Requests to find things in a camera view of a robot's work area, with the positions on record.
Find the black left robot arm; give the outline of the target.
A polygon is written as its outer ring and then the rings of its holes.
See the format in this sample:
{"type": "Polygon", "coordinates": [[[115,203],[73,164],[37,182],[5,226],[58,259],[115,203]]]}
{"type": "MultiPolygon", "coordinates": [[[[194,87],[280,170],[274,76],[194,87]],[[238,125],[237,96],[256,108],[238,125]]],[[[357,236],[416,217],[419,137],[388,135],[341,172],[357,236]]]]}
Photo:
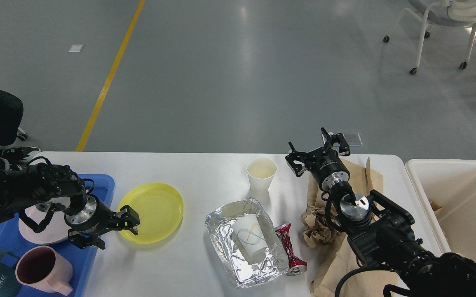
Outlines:
{"type": "Polygon", "coordinates": [[[0,223],[19,219],[35,233],[46,229],[56,212],[65,215],[69,241],[80,249],[105,248],[101,235],[128,230],[138,235],[138,213],[129,205],[112,211],[85,186],[91,179],[81,179],[68,165],[53,164],[45,157],[42,163],[31,160],[23,169],[11,170],[0,158],[0,223]]]}

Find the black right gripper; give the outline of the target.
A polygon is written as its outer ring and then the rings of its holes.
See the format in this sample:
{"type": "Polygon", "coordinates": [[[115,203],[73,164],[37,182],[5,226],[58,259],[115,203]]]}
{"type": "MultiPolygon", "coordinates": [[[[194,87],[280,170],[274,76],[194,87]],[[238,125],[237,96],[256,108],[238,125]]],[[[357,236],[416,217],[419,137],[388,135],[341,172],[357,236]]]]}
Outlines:
{"type": "Polygon", "coordinates": [[[339,156],[350,156],[350,147],[342,133],[328,133],[321,128],[324,141],[322,149],[311,153],[297,151],[289,142],[289,151],[285,160],[296,177],[301,177],[305,171],[310,171],[319,188],[330,192],[331,188],[350,178],[349,170],[339,156]]]}

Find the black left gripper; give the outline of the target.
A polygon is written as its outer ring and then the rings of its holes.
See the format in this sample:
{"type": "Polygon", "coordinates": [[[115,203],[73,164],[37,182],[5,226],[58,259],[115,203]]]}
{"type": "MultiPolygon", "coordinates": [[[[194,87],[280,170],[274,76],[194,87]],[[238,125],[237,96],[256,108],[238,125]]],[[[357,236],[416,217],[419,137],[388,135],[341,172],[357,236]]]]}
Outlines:
{"type": "Polygon", "coordinates": [[[100,236],[110,231],[130,231],[138,235],[140,217],[130,205],[124,205],[116,213],[98,197],[86,195],[83,209],[70,215],[65,212],[65,222],[70,227],[68,240],[77,248],[106,248],[100,236]]]}

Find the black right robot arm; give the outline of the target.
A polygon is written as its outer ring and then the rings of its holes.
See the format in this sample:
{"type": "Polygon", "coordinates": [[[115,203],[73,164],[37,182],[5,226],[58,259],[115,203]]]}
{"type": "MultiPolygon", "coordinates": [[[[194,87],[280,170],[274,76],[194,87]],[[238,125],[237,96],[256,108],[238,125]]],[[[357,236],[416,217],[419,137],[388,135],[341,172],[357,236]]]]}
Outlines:
{"type": "Polygon", "coordinates": [[[359,268],[338,282],[334,295],[354,275],[370,271],[395,272],[405,289],[387,284],[383,295],[406,297],[476,297],[476,263],[454,252],[437,257],[415,239],[413,216],[400,205],[373,189],[368,195],[355,193],[350,173],[341,156],[349,156],[342,133],[321,129],[324,144],[310,152],[297,151],[289,143],[285,157],[297,177],[309,171],[322,191],[328,227],[347,235],[359,268]]]}

